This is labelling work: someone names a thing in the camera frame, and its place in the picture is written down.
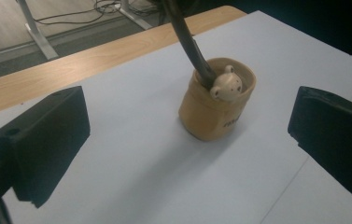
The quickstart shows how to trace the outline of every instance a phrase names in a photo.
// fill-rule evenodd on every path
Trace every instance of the table leg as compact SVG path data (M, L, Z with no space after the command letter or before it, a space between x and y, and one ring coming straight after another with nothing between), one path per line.
M45 57L50 61L59 58L59 55L53 49L53 47L48 42L47 38L44 37L39 31L38 27L36 27L33 15L31 14L30 8L27 6L25 0L18 0L19 6L21 6L21 11L24 14L27 23L25 24L27 27L27 31L36 44L39 46L41 51L45 54Z

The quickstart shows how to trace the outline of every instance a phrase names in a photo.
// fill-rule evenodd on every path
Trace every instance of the hole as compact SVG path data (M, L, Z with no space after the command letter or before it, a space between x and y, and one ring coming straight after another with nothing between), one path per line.
M12 136L12 135L15 135L17 133L19 133L21 130L18 129L18 128L14 128L14 129L9 129L5 132L5 135L6 136Z

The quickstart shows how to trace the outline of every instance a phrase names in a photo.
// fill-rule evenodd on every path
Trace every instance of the floor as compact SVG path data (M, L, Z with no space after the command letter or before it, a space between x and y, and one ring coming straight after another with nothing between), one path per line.
M33 15L37 18L92 8L96 0L81 0L77 1L77 3L76 1L71 1L46 0L47 4L45 5L43 4L44 1L27 0ZM153 0L130 0L130 4L136 8L146 7L149 4L148 1L154 2ZM289 0L197 0L197 2L198 4L194 4L192 9L186 9L189 12L186 16L223 5L237 7L246 13L261 10L314 38L352 55L352 2L347 2L347 0L337 1L336 3L327 0L320 2L319 5L315 2ZM73 16L67 20L89 20L94 17L94 13L91 15ZM1 41L11 42L10 44L4 44L0 41L0 76L44 63L46 61L45 57L25 31L23 16L17 4L13 1L0 0L0 15L4 16L2 21L0 21L0 27L10 28L5 35L0 34L0 39ZM158 15L149 15L147 20L155 25L158 22ZM14 24L18 24L19 28L13 27ZM106 15L95 23L39 25L39 27L49 37L50 44L54 46L61 57L143 31L143 29L119 13ZM18 38L14 37L15 35L11 36L13 33L20 36L23 35L27 40L17 42Z
M46 0L47 4L42 5L44 1L28 0L27 3L34 18L44 18L87 10L93 8L95 1L83 0L72 4L76 1ZM139 10L151 7L146 0L132 0L130 4ZM8 7L8 10L3 12L0 9L0 77L47 61L29 36L24 26L25 19L18 4L12 1L0 1L0 8L4 7ZM100 13L91 11L71 17L53 18L45 22L91 21L98 15ZM147 15L146 20L152 25L157 25L158 15L155 13ZM143 31L142 28L126 19L119 12L105 14L100 20L86 24L38 24L37 26L60 57Z

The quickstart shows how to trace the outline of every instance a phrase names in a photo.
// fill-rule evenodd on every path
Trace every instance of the metal stand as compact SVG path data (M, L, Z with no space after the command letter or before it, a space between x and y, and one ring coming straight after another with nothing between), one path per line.
M137 25L141 26L143 29L148 30L152 26L144 21L140 16L134 15L133 12L129 9L129 0L120 1L120 13L131 21L135 22Z
M44 37L39 31L38 27L36 27L33 15L31 14L30 8L27 6L25 0L17 0L19 6L21 6L21 11L24 14L27 23L25 24L27 27L27 31L36 44L39 46L41 51L45 54L45 57L50 61L59 58L59 55L53 49L53 47L48 42L47 38Z

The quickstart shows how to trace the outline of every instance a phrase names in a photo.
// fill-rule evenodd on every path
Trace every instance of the gray floor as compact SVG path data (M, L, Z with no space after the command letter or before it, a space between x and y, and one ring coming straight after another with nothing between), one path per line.
M152 25L158 22L158 15L147 17ZM48 38L60 57L89 49L127 35L142 32L143 29L125 17L103 21ZM47 62L43 53L34 42L0 52L0 77Z

